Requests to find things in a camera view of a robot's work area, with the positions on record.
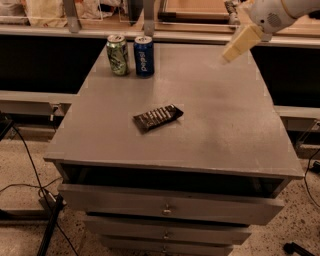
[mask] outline black cable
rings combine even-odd
[[[35,167],[35,165],[34,165],[34,162],[33,162],[32,157],[31,157],[29,148],[28,148],[25,140],[23,139],[22,135],[20,134],[19,130],[18,130],[17,128],[15,128],[14,126],[13,126],[12,128],[17,132],[17,134],[19,135],[20,139],[22,140],[22,142],[23,142],[23,144],[24,144],[24,146],[25,146],[25,148],[26,148],[26,150],[27,150],[27,153],[28,153],[29,159],[30,159],[30,161],[31,161],[33,170],[34,170],[34,172],[35,172],[35,175],[36,175],[36,177],[37,177],[37,181],[38,181],[38,183],[39,183],[39,188],[40,188],[42,194],[45,195],[46,193],[45,193],[45,191],[44,191],[44,187],[41,185],[41,181],[40,181],[40,179],[39,179],[39,175],[38,175],[38,173],[37,173],[37,169],[36,169],[36,167]],[[47,200],[47,198],[46,198],[45,196],[44,196],[44,199],[45,199],[46,204],[47,204],[47,206],[49,207],[50,211],[52,212],[52,209],[51,209],[51,207],[50,207],[50,204],[49,204],[49,202],[48,202],[48,200]],[[66,234],[65,234],[64,231],[61,229],[61,227],[59,226],[59,224],[56,223],[56,225],[57,225],[57,227],[59,228],[59,230],[60,230],[60,232],[62,233],[62,235],[63,235],[63,236],[65,237],[65,239],[67,240],[67,242],[69,243],[69,245],[70,245],[70,247],[72,248],[72,250],[73,250],[73,252],[75,253],[75,255],[78,256],[78,253],[77,253],[77,251],[75,250],[75,248],[73,247],[73,245],[72,245],[71,241],[69,240],[69,238],[66,236]]]
[[[49,184],[47,184],[47,185],[43,186],[43,188],[46,188],[46,187],[50,186],[52,183],[54,183],[54,182],[56,182],[56,181],[58,181],[58,180],[60,180],[60,179],[62,179],[62,177],[59,177],[59,178],[57,178],[57,179],[55,179],[55,180],[51,181]],[[39,186],[31,185],[31,184],[26,184],[26,183],[10,184],[10,185],[6,186],[5,188],[0,189],[0,193],[2,193],[3,191],[7,190],[7,189],[8,189],[8,188],[10,188],[10,187],[31,187],[31,188],[40,188]]]
[[[309,161],[308,161],[308,166],[307,166],[307,170],[306,170],[306,173],[304,175],[304,183],[306,185],[306,188],[307,188],[307,192],[310,196],[310,199],[313,201],[313,203],[318,206],[320,208],[320,205],[314,200],[314,198],[312,197],[311,193],[310,193],[310,190],[309,190],[309,186],[308,186],[308,183],[307,183],[307,174],[310,170],[310,163],[311,163],[311,160],[320,152],[320,148],[309,158]]]

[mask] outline gray surface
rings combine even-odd
[[[45,159],[270,177],[302,177],[256,64],[222,46],[155,45],[156,74],[114,76],[105,54],[73,101]],[[132,116],[175,104],[178,121],[141,135]]]

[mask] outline candy bar wrapper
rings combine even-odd
[[[148,132],[151,129],[170,123],[182,115],[183,112],[180,109],[174,105],[169,105],[134,116],[133,119],[140,130]]]

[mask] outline terrazzo floor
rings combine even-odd
[[[42,159],[54,131],[27,128],[21,128],[20,131],[29,146],[42,185],[59,178],[55,167]],[[0,190],[12,183],[37,185],[22,141],[18,136],[10,140],[9,135],[0,142]],[[306,159],[301,159],[304,169],[307,162]],[[307,181],[312,195],[320,204],[320,175],[309,173]],[[61,179],[50,185],[48,190],[56,194],[59,183]],[[286,242],[295,242],[314,255],[320,255],[320,211],[311,202],[303,180],[291,182],[279,198],[285,201],[280,214],[267,226],[251,226],[253,234],[243,245],[236,246],[230,256],[282,256],[286,255],[282,249]],[[41,209],[38,199],[38,189],[11,187],[0,193],[0,209]],[[82,213],[71,210],[68,205],[58,217],[59,225],[81,256],[160,255],[103,247],[98,237],[86,230],[82,217]],[[37,255],[45,228],[44,221],[0,221],[0,255]],[[57,228],[46,255],[75,255]]]

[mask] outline blue soda can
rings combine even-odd
[[[138,36],[134,40],[134,59],[136,73],[140,77],[149,77],[154,74],[153,41],[149,36]]]

